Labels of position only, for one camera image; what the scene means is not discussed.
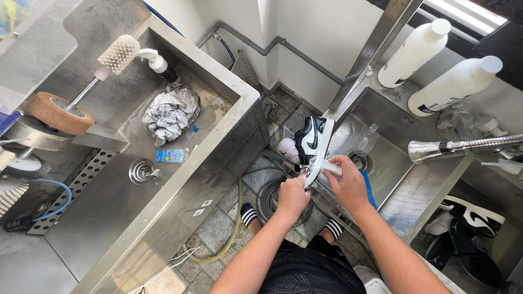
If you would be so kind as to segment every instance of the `dirty towel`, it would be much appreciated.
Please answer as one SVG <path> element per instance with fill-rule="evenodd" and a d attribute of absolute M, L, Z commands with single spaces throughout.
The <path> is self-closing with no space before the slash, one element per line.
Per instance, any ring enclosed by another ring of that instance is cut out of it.
<path fill-rule="evenodd" d="M 167 86 L 167 93 L 154 98 L 142 122 L 153 132 L 154 145 L 160 147 L 187 130 L 199 113 L 198 95 L 182 83 L 172 83 Z"/>

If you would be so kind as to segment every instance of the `tiled floor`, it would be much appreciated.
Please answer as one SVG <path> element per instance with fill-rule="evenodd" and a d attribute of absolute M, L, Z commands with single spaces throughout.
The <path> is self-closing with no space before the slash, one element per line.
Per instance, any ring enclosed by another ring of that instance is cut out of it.
<path fill-rule="evenodd" d="M 302 103 L 298 98 L 294 98 L 281 88 L 278 88 L 270 98 L 278 104 L 278 107 L 275 108 L 268 118 L 271 134 L 270 146 L 274 149 L 283 139 L 284 127 L 289 128 L 294 133 L 303 128 L 305 117 L 321 115 L 310 104 Z M 276 164 L 260 155 L 247 169 L 247 172 L 271 166 L 276 167 Z M 252 203 L 255 207 L 256 194 L 262 185 L 280 176 L 281 171 L 277 169 L 266 169 L 244 176 L 242 178 L 244 203 Z M 316 198 L 321 197 L 316 193 L 313 196 Z M 200 249 L 194 253 L 195 256 L 200 258 L 214 256 L 225 246 L 233 232 L 237 210 L 238 186 L 234 184 L 189 239 L 188 243 L 190 246 L 201 245 Z M 292 229 L 285 239 L 305 247 L 312 237 L 325 225 L 327 220 L 327 216 L 314 208 L 308 221 Z M 208 264 L 198 264 L 188 259 L 149 284 L 146 287 L 147 291 L 151 294 L 207 293 L 229 261 L 252 237 L 253 235 L 241 223 L 231 248 L 219 260 Z M 336 245 L 342 248 L 343 253 L 345 253 L 353 266 L 363 264 L 374 269 L 365 249 L 350 233 L 344 232 L 335 242 Z"/>

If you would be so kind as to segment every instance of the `sink drain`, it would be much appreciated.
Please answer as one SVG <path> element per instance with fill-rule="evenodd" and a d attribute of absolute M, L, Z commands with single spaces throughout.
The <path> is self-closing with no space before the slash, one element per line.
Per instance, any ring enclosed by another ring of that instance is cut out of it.
<path fill-rule="evenodd" d="M 129 167 L 129 178 L 137 185 L 142 185 L 152 178 L 153 163 L 148 159 L 137 159 Z"/>
<path fill-rule="evenodd" d="M 370 174 L 372 172 L 374 164 L 369 154 L 363 156 L 357 154 L 356 152 L 351 152 L 349 154 L 349 158 L 361 172 L 366 171 L 367 174 Z"/>

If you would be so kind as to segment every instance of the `shoe insole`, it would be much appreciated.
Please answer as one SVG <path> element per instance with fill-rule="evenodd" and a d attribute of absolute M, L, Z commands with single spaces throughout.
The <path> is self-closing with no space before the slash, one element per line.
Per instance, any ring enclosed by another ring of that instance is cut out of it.
<path fill-rule="evenodd" d="M 453 218 L 449 223 L 449 235 L 461 265 L 474 279 L 492 288 L 501 289 L 503 275 L 492 258 L 472 243 L 465 229 L 466 220 L 462 217 Z"/>
<path fill-rule="evenodd" d="M 438 270 L 443 270 L 456 249 L 452 243 L 449 233 L 439 235 L 430 245 L 425 255 L 425 259 L 434 265 Z"/>

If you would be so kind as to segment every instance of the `faucet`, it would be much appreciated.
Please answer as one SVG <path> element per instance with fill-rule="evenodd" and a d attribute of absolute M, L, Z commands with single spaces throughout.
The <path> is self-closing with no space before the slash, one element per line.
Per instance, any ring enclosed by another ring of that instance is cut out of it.
<path fill-rule="evenodd" d="M 467 148 L 482 146 L 500 147 L 522 142 L 523 134 L 471 141 L 449 141 L 446 143 L 411 141 L 408 144 L 408 155 L 415 164 L 420 164 L 426 160 L 433 159 L 442 155 L 452 154 L 456 151 L 464 150 Z M 509 159 L 513 161 L 523 161 L 523 156 L 512 156 Z"/>

